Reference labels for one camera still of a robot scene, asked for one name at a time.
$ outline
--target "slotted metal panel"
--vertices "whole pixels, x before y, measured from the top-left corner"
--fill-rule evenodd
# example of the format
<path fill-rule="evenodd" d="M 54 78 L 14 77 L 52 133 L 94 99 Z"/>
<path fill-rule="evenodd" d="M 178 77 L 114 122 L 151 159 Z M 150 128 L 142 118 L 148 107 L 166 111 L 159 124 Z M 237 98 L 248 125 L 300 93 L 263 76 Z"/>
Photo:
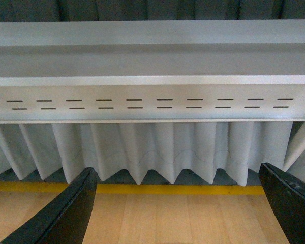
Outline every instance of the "slotted metal panel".
<path fill-rule="evenodd" d="M 0 23 L 0 122 L 305 121 L 305 20 Z"/>

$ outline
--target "wooden floor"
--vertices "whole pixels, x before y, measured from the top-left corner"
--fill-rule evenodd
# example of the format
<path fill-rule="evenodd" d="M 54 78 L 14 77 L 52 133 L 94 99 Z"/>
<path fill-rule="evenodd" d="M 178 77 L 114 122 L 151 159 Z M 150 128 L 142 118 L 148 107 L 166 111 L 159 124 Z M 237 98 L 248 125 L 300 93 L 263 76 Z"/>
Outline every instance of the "wooden floor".
<path fill-rule="evenodd" d="M 0 240 L 56 195 L 0 192 Z M 288 241 L 264 195 L 97 194 L 83 243 Z"/>

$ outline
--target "yellow line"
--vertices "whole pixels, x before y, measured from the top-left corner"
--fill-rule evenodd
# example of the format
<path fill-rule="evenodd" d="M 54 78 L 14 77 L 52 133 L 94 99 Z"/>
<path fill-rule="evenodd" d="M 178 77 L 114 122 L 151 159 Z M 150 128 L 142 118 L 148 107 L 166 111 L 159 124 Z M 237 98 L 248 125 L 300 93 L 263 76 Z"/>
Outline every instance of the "yellow line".
<path fill-rule="evenodd" d="M 0 181 L 0 192 L 60 193 L 68 184 Z M 179 186 L 99 184 L 97 193 L 104 194 L 176 194 L 176 195 L 263 195 L 261 186 Z"/>

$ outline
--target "white curtain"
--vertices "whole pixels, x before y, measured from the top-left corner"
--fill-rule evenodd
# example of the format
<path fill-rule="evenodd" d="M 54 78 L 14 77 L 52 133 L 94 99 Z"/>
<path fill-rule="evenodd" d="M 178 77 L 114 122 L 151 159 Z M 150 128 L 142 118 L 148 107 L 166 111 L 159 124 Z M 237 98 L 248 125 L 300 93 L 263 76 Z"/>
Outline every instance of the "white curtain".
<path fill-rule="evenodd" d="M 262 162 L 282 168 L 292 122 L 0 125 L 0 173 L 42 179 L 63 168 L 71 182 L 91 166 L 101 180 L 127 169 L 140 184 L 150 169 L 174 183 L 191 169 L 212 183 L 216 169 L 246 185 Z M 292 173 L 305 181 L 305 160 Z"/>

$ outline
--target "floor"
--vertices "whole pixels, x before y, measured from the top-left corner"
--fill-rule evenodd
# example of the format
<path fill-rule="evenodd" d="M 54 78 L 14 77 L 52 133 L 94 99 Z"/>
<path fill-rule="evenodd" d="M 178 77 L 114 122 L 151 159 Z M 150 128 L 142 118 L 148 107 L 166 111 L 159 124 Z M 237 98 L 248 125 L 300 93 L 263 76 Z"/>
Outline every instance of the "floor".
<path fill-rule="evenodd" d="M 56 195 L 0 192 L 0 241 Z M 288 241 L 265 195 L 97 194 L 83 243 Z"/>

